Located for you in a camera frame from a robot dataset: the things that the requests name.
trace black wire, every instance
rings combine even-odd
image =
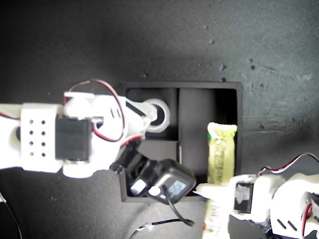
[[[170,219],[170,220],[155,222],[155,223],[152,223],[152,225],[156,226],[156,225],[160,225],[160,224],[173,223],[173,222],[181,222],[181,220],[180,219]],[[139,231],[146,228],[147,226],[148,226],[148,224],[144,224],[143,226],[140,226],[135,232],[133,232],[133,234],[130,236],[130,239],[133,239]]]
[[[162,189],[164,191],[164,195],[166,196],[167,198],[167,201],[168,201],[168,204],[170,206],[170,208],[173,210],[173,212],[176,214],[176,216],[183,222],[185,223],[186,225],[188,226],[193,226],[195,223],[194,221],[192,220],[189,220],[189,219],[185,219],[182,217],[181,214],[179,214],[178,210],[175,208],[175,206],[173,205],[173,203],[171,202],[170,200],[170,196],[169,196],[169,193],[168,193],[168,190],[167,190],[167,187],[165,185],[162,186]]]
[[[165,221],[159,221],[159,222],[155,222],[155,223],[152,223],[153,226],[156,226],[156,225],[160,225],[160,224],[166,224],[166,223],[173,223],[173,222],[183,222],[185,223],[186,225],[188,226],[193,226],[195,224],[194,221],[192,220],[189,220],[189,219],[185,219],[181,216],[181,214],[179,214],[179,212],[177,211],[177,209],[175,208],[175,206],[173,205],[173,203],[171,202],[170,200],[170,197],[169,197],[169,194],[168,194],[168,190],[167,190],[167,187],[165,185],[162,186],[162,189],[164,191],[164,195],[166,196],[167,198],[167,201],[168,201],[168,204],[170,206],[170,208],[173,210],[173,212],[176,214],[176,216],[178,217],[178,219],[170,219],[170,220],[165,220]],[[143,230],[144,228],[148,227],[149,224],[144,224],[142,226],[140,226],[135,232],[133,232],[133,234],[130,236],[130,239],[133,239],[135,237],[135,235]]]
[[[11,211],[10,207],[8,206],[8,204],[5,203],[5,202],[3,202],[3,203],[6,205],[6,207],[8,208],[8,210],[9,210],[11,216],[13,217],[13,219],[14,219],[14,221],[15,221],[15,224],[16,224],[16,227],[18,228],[18,232],[19,232],[20,239],[22,239],[21,229],[20,229],[20,227],[19,227],[19,224],[18,224],[18,222],[17,222],[17,220],[16,220],[14,214],[12,213],[12,211]]]
[[[139,231],[136,230],[136,231],[130,236],[130,239],[133,239],[138,232],[139,232]]]

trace box compartment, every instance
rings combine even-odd
[[[127,82],[124,95],[137,102],[161,99],[167,103],[171,119],[162,133],[147,133],[139,151],[162,160],[171,158],[192,170],[197,184],[207,182],[207,125],[209,122],[236,124],[235,173],[240,169],[242,151],[242,86],[240,83]],[[120,175],[123,202],[156,202],[132,197],[126,176]],[[203,200],[190,192],[182,201]]]

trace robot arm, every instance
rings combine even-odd
[[[319,175],[297,173],[287,181],[279,175],[239,175],[228,185],[205,187],[197,193],[224,201],[225,213],[260,226],[267,238],[301,239],[312,231],[319,238]]]
[[[118,97],[122,116],[113,96],[77,92],[65,96],[71,99],[64,106],[0,105],[0,169],[22,167],[54,173],[63,168],[66,176],[89,177],[97,170],[109,169],[121,144],[132,136],[144,137],[157,119],[156,107],[147,102]],[[122,117],[127,119],[124,129]],[[92,127],[98,126],[101,135],[120,139],[103,140],[92,132]]]

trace food wrapper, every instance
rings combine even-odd
[[[227,184],[234,176],[236,125],[209,123],[208,127],[208,178],[211,184]]]
[[[209,123],[208,127],[208,178],[207,182],[214,185],[228,184],[231,177],[234,176],[235,168],[235,142],[234,136],[237,131],[236,125],[225,125],[218,123]],[[197,193],[200,195],[214,195],[217,192],[209,190],[209,184],[199,185],[198,187],[207,187],[207,192]],[[228,233],[229,212],[223,199],[224,194],[219,197],[207,196],[207,211],[204,219],[205,230],[202,239],[230,239]]]

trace cable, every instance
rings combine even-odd
[[[139,231],[144,230],[145,228],[150,228],[150,227],[153,227],[153,226],[156,226],[156,225],[161,225],[161,224],[166,224],[166,223],[173,223],[173,222],[181,222],[181,220],[180,219],[170,219],[170,220],[165,220],[165,221],[160,221],[160,222],[155,222],[155,223],[144,224],[144,225],[140,226],[139,228],[137,228],[135,230],[135,232],[133,232],[133,234],[130,236],[130,239],[133,239]]]
[[[175,206],[173,205],[173,203],[171,202],[170,200],[170,195],[168,193],[168,190],[167,190],[167,187],[165,185],[162,186],[162,189],[164,191],[164,195],[166,196],[167,198],[167,201],[168,201],[168,204],[170,206],[170,208],[173,210],[173,212],[176,214],[176,216],[183,222],[185,223],[186,225],[188,226],[193,226],[195,224],[194,221],[192,220],[189,220],[189,219],[185,219],[182,217],[182,215],[178,212],[178,210],[175,208]]]
[[[302,231],[301,231],[303,239],[305,238],[306,221],[307,221],[307,218],[310,216],[311,211],[312,211],[312,206],[311,204],[308,204],[303,214],[303,224],[302,224]]]
[[[19,232],[20,239],[22,239],[22,233],[21,233],[20,226],[19,226],[19,224],[18,224],[18,222],[17,222],[17,220],[16,220],[14,214],[12,213],[10,207],[9,207],[8,204],[6,203],[6,200],[5,200],[4,197],[1,195],[1,193],[0,193],[0,198],[3,200],[3,203],[6,205],[6,208],[8,208],[8,210],[9,210],[11,216],[13,217],[14,222],[15,222],[15,224],[16,224],[16,227],[18,228],[18,232]]]
[[[126,145],[127,143],[137,139],[137,138],[142,138],[143,135],[142,134],[135,134],[132,136],[127,137],[126,139],[124,139],[124,141],[121,143],[121,147],[123,147],[124,145]]]
[[[20,120],[20,118],[14,118],[14,117],[11,117],[11,116],[8,116],[8,115],[6,115],[6,114],[4,114],[4,113],[1,113],[0,112],[0,116],[1,117],[5,117],[5,118],[8,118],[8,119],[11,119],[11,120]]]
[[[119,109],[120,109],[120,112],[121,112],[121,115],[122,115],[122,132],[121,132],[121,135],[119,138],[117,139],[112,139],[112,138],[108,138],[106,137],[105,135],[101,134],[99,132],[99,129],[96,127],[95,124],[93,124],[93,132],[101,139],[105,140],[105,141],[108,141],[108,142],[118,142],[122,139],[123,135],[124,135],[124,130],[125,130],[125,117],[124,117],[124,111],[123,111],[123,108],[122,108],[122,105],[121,105],[121,102],[119,100],[119,96],[118,94],[116,93],[116,91],[113,89],[113,87],[106,83],[105,81],[102,81],[102,80],[98,80],[98,79],[92,79],[92,80],[88,80],[88,81],[82,81],[82,82],[79,82],[79,83],[76,83],[74,84],[73,86],[71,86],[68,90],[68,92],[71,92],[72,90],[74,90],[74,88],[78,87],[78,86],[82,86],[82,85],[86,85],[86,84],[89,84],[91,82],[96,82],[96,83],[99,83],[103,86],[105,86],[113,95],[114,99],[116,100],[118,106],[119,106]],[[64,97],[63,99],[63,102],[64,104],[67,103],[67,99],[66,97]]]
[[[278,168],[278,169],[272,169],[271,167],[269,166],[266,166],[266,167],[263,167],[257,174],[257,176],[260,176],[262,175],[262,173],[265,171],[265,170],[270,170],[272,173],[275,173],[275,174],[278,174],[278,173],[282,173],[284,172],[286,169],[288,169],[290,166],[292,166],[294,163],[296,163],[298,161],[298,159],[300,159],[301,157],[303,156],[310,156],[312,158],[314,158],[315,160],[317,160],[317,162],[319,162],[319,159],[312,153],[303,153],[303,154],[300,154],[299,156],[297,156],[295,159],[293,159],[291,162],[289,162],[288,164],[286,164],[285,166],[281,167],[281,168]]]

